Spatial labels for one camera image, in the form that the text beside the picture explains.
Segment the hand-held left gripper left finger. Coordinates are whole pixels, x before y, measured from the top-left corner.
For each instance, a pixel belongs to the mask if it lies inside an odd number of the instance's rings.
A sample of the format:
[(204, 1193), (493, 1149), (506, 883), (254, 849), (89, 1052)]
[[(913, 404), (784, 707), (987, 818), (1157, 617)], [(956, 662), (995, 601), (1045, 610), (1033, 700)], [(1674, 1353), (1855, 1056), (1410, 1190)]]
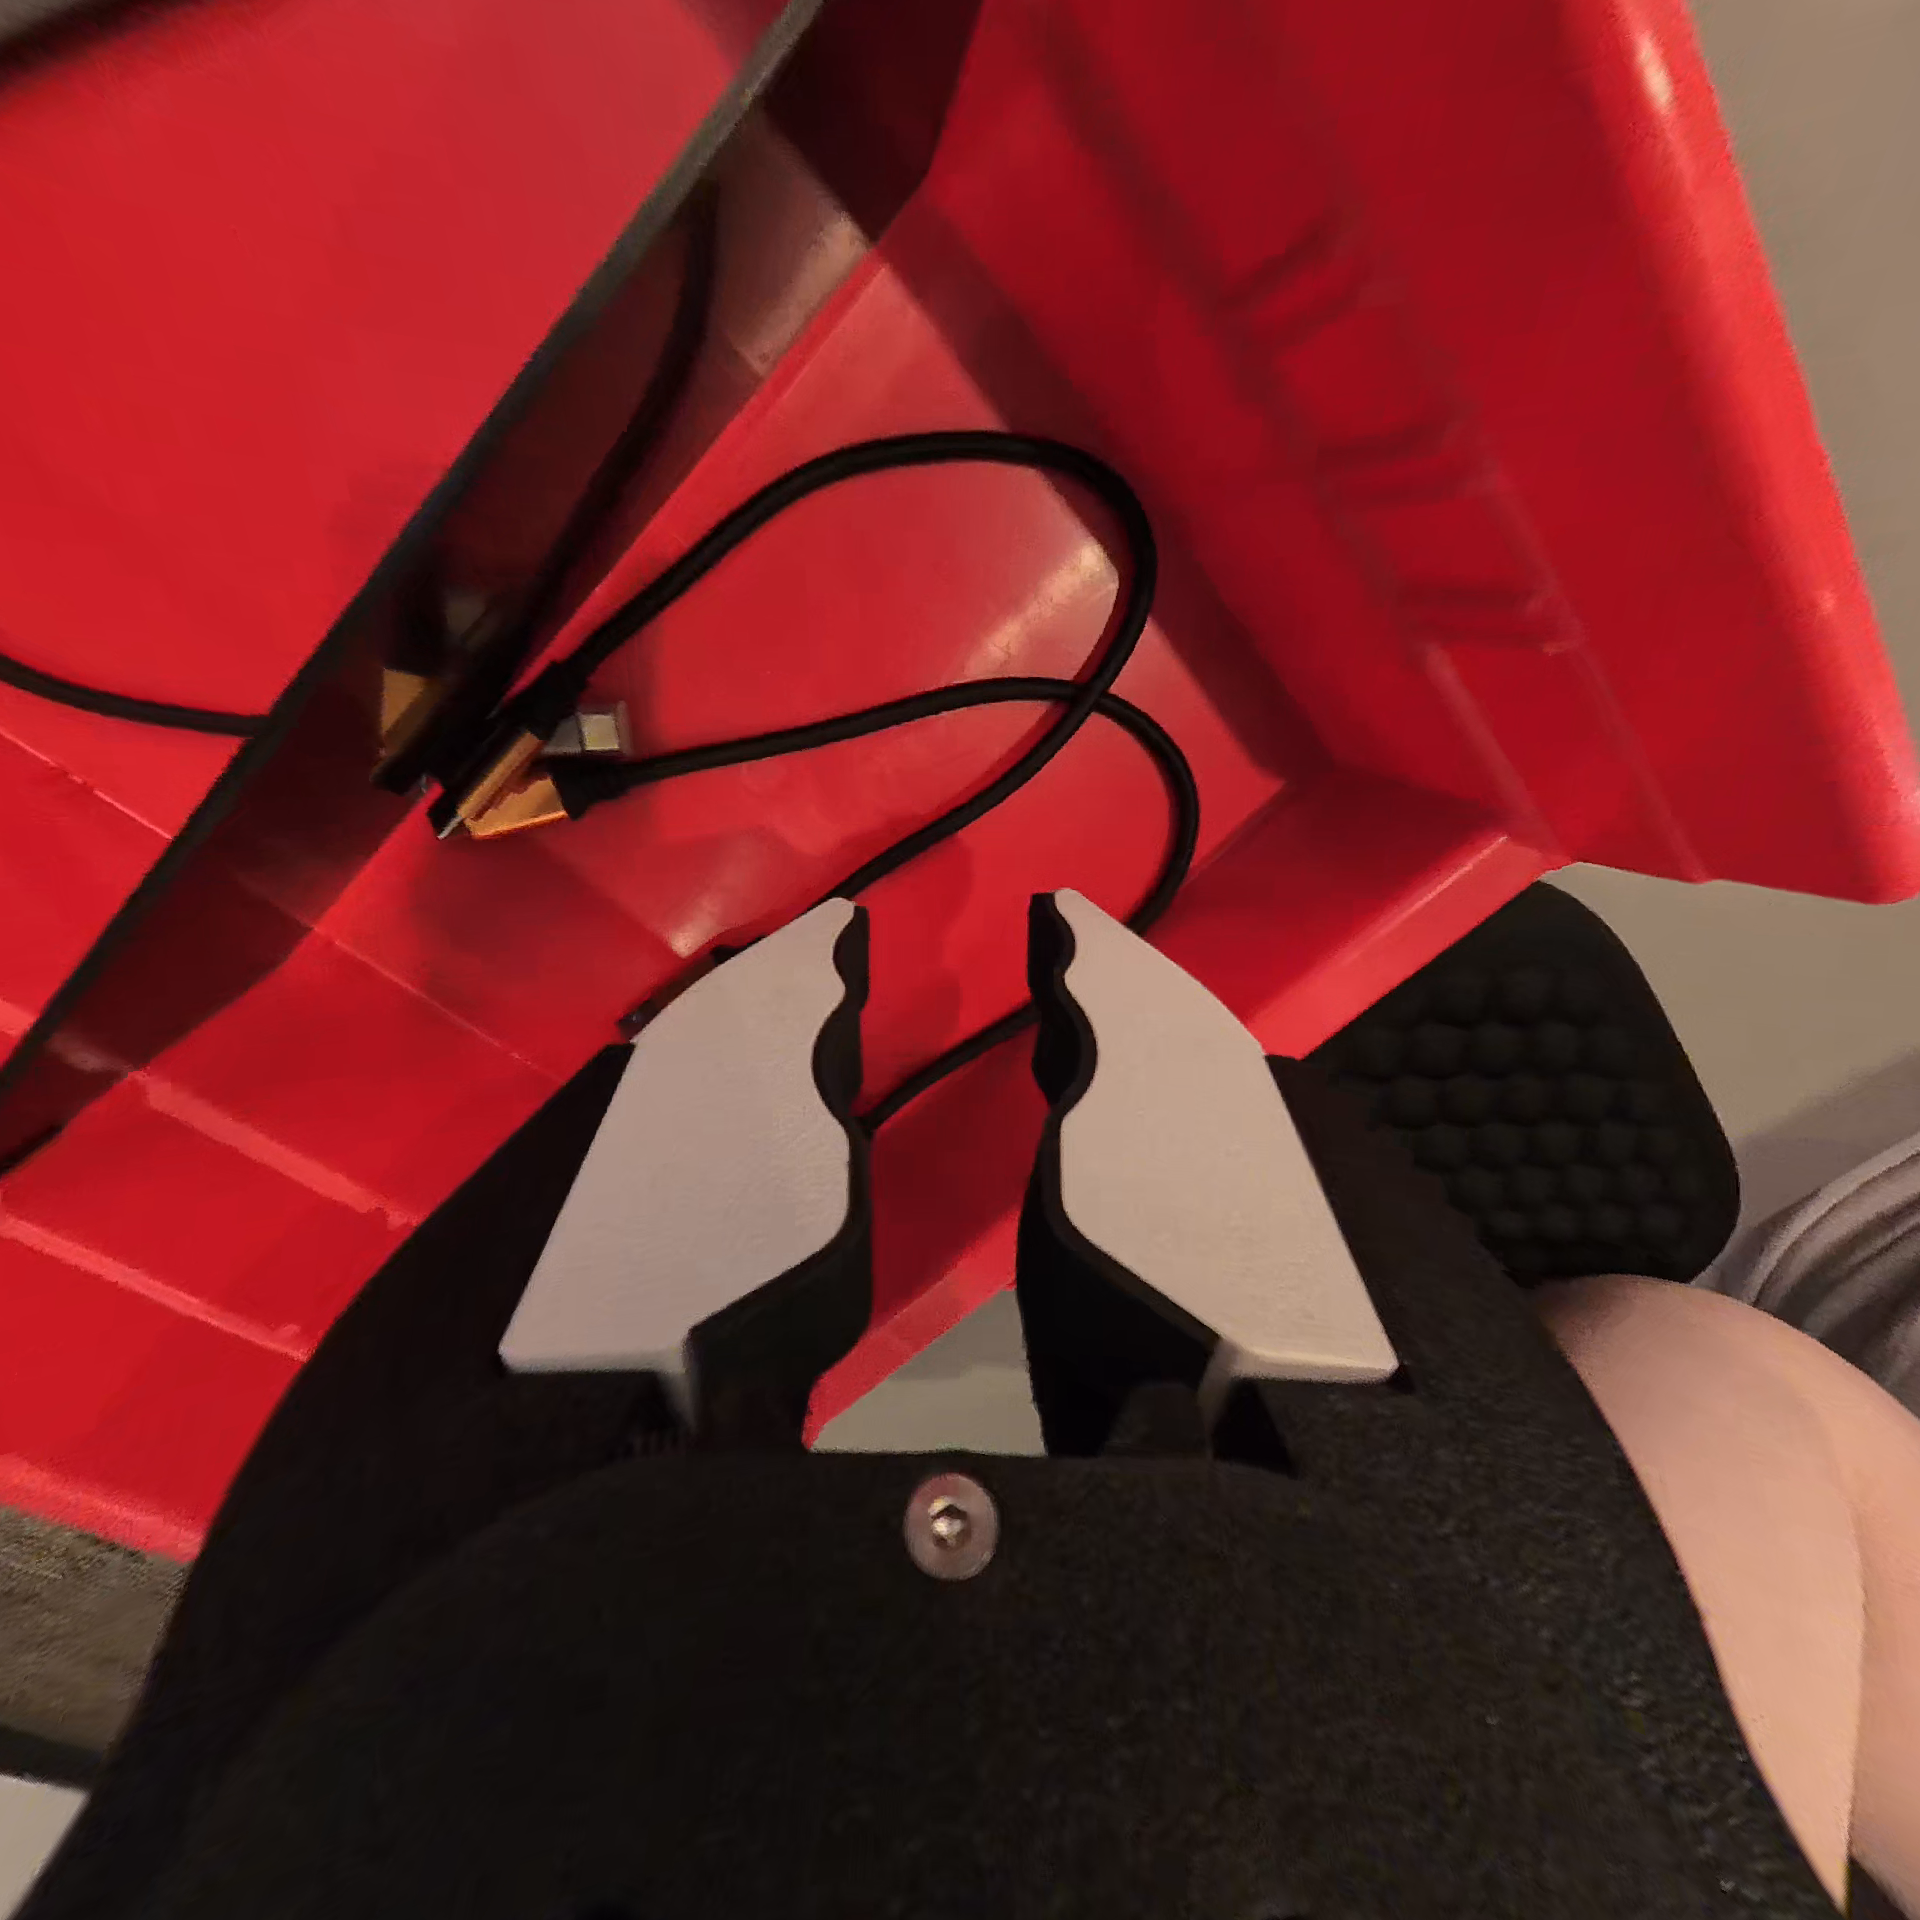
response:
[(806, 1445), (875, 1314), (854, 1119), (867, 915), (825, 896), (634, 1042), (531, 1284), (513, 1375), (649, 1375), (699, 1445)]

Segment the red plastic bin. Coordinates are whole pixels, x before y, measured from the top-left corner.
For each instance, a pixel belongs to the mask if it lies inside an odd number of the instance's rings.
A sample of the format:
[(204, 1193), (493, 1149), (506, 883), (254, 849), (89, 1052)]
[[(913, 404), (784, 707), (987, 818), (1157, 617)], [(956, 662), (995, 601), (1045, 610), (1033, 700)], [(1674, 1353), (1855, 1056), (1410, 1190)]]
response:
[[(11, 46), (4, 655), (271, 710), (720, 46), (693, 6), (91, 6)], [(824, 6), (710, 185), (681, 411), (506, 700), (777, 476), (1003, 429), (1154, 516), (1115, 691), (1204, 805), (1154, 946), (1271, 1052), (1565, 867), (1913, 896), (1913, 750), (1688, 6)], [(591, 702), (655, 759), (1072, 677), (1115, 561), (1062, 481), (875, 476)], [(629, 1011), (1049, 715), (437, 838), (483, 729), (252, 994), (4, 1167), (4, 1505), (192, 1556), (323, 1328)], [(233, 759), (4, 687), (4, 1061)], [(1024, 998), (1033, 892), (1126, 913), (1160, 855), (1160, 777), (1093, 719), (867, 887), (866, 1094)]]

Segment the person's pale clothing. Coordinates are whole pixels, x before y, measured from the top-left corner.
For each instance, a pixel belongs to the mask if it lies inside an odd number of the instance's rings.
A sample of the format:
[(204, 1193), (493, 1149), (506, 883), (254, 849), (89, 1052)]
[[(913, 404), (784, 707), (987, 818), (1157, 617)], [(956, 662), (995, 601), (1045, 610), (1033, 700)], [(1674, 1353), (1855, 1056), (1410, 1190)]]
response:
[(1920, 1141), (1807, 1190), (1731, 1246), (1709, 1290), (1747, 1302), (1920, 1407)]

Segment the black bin divider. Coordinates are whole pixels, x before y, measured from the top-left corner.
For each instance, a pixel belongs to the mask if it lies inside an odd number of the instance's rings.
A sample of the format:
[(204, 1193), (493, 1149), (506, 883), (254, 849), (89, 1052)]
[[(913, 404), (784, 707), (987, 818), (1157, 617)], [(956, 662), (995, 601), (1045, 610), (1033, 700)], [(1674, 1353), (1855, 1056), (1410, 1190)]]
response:
[(252, 994), (487, 729), (693, 383), (714, 286), (710, 174), (818, 0), (693, 6), (730, 86), (388, 540), (292, 687), (4, 1061), (4, 1167)]

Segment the person's leg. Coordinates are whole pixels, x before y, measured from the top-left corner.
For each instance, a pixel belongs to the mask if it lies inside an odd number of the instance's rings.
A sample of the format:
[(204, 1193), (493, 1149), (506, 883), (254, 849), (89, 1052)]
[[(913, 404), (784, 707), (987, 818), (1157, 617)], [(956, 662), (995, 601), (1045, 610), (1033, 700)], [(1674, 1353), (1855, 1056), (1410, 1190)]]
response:
[(1577, 1281), (1534, 1312), (1631, 1461), (1737, 1735), (1830, 1899), (1920, 1909), (1920, 1428), (1705, 1290)]

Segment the black cable gold plugs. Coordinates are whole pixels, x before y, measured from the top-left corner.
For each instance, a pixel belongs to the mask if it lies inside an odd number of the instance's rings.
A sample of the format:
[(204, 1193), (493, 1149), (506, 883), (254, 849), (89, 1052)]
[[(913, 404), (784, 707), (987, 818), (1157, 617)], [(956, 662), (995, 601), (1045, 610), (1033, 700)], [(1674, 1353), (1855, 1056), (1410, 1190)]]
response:
[[(1072, 677), (1000, 674), (1000, 677), (945, 683), (928, 691), (807, 719), (793, 729), (763, 729), (763, 736), (655, 752), (655, 759), (587, 759), (587, 752), (551, 750), (558, 724), (574, 710), (574, 700), (591, 687), (591, 677), (634, 636), (639, 636), (666, 610), (673, 610), (688, 590), (699, 590), (735, 548), (763, 533), (777, 516), (793, 512), (806, 496), (818, 496), (825, 488), (844, 488), (875, 476), (947, 471), (947, 467), (1033, 471), (1045, 481), (1062, 481), (1105, 507), (1115, 544), (1118, 544), (1115, 610), (1101, 633), (1101, 647), (1089, 655), (1089, 666)], [(600, 805), (629, 802), (666, 783), (693, 783), (706, 772), (735, 772), (735, 769), (751, 769), (770, 759), (825, 752), (825, 750), (844, 750), (875, 736), (894, 736), (894, 729), (913, 729), (923, 719), (987, 710), (987, 707), (1049, 707), (1053, 710), (1049, 724), (995, 783), (987, 783), (967, 802), (932, 813), (923, 830), (895, 838), (894, 847), (854, 867), (831, 887), (831, 896), (854, 902), (885, 881), (903, 876), (913, 859), (947, 847), (951, 838), (976, 830), (987, 813), (1009, 805), (1018, 789), (1043, 783), (1043, 772), (1059, 752), (1068, 752), (1068, 744), (1093, 719), (1105, 719), (1126, 729), (1142, 750), (1142, 759), (1154, 759), (1168, 788), (1168, 855), (1147, 892), (1139, 896), (1139, 906), (1126, 915), (1126, 925), (1142, 935), (1168, 915), (1168, 906), (1187, 887), (1187, 876), (1198, 847), (1198, 822), (1204, 822), (1198, 783), (1181, 744), (1142, 707), (1115, 700), (1115, 677), (1136, 662), (1139, 636), (1157, 610), (1157, 582), (1160, 582), (1160, 548), (1157, 548), (1157, 529), (1154, 529), (1142, 496), (1115, 467), (1105, 467), (1101, 458), (1085, 447), (1000, 432), (1000, 429), (932, 429), (932, 432), (875, 437), (875, 443), (824, 450), (777, 476), (759, 494), (749, 494), (688, 554), (659, 566), (655, 582), (645, 582), (609, 617), (600, 617), (569, 655), (550, 662), (523, 687), (515, 687), (498, 707), (470, 769), (437, 802), (431, 809), (437, 838), (457, 838), (457, 834), (458, 838), (513, 838), (513, 834), (531, 834), (550, 822), (574, 822)]]

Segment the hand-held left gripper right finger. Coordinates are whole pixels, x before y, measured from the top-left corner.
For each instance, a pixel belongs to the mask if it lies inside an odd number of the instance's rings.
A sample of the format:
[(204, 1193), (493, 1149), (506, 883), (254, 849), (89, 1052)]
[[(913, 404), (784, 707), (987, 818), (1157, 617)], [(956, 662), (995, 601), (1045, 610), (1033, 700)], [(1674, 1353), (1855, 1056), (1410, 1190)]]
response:
[(1043, 1453), (1212, 1454), (1259, 1388), (1388, 1388), (1401, 1353), (1271, 1056), (1142, 935), (1026, 906), (1045, 1117), (1018, 1211)]

